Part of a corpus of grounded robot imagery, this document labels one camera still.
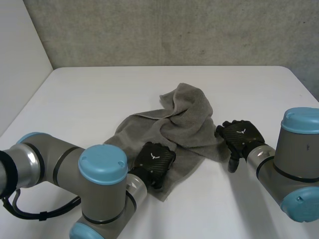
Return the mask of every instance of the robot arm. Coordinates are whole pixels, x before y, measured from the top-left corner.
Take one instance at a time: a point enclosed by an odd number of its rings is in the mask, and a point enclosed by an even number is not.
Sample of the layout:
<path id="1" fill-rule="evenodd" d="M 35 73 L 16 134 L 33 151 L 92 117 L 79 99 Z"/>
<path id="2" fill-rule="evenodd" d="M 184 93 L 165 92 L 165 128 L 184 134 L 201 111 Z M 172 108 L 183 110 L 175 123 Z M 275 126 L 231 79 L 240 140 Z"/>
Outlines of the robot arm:
<path id="1" fill-rule="evenodd" d="M 143 167 L 145 152 L 152 150 L 166 155 L 164 161 L 160 167 L 156 163 L 162 159 Z M 71 239 L 116 239 L 147 188 L 161 184 L 174 159 L 168 148 L 147 143 L 136 159 L 140 164 L 128 172 L 126 155 L 118 147 L 83 149 L 45 133 L 31 133 L 0 151 L 0 198 L 48 181 L 81 198 L 82 217 L 71 229 Z"/>
<path id="2" fill-rule="evenodd" d="M 276 150 L 248 121 L 226 122 L 216 132 L 232 152 L 230 172 L 238 166 L 233 167 L 233 162 L 245 158 L 282 211 L 296 222 L 315 221 L 319 219 L 319 109 L 292 108 L 281 125 Z"/>

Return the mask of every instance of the towel fold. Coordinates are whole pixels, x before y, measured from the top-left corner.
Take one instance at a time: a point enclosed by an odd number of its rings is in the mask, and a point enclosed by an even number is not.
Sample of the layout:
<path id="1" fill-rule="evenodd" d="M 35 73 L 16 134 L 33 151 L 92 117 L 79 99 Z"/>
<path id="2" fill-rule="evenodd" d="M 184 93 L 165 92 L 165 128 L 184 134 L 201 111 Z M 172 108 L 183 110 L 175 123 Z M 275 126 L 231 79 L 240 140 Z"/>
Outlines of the towel fold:
<path id="1" fill-rule="evenodd" d="M 174 186 L 191 175 L 205 158 L 223 161 L 229 157 L 229 151 L 223 139 L 214 136 L 213 109 L 202 90 L 180 83 L 174 91 L 160 96 L 160 100 L 164 109 L 127 117 L 104 143 L 121 148 L 129 165 L 149 141 L 175 151 L 176 160 L 163 187 L 149 190 L 164 201 Z"/>

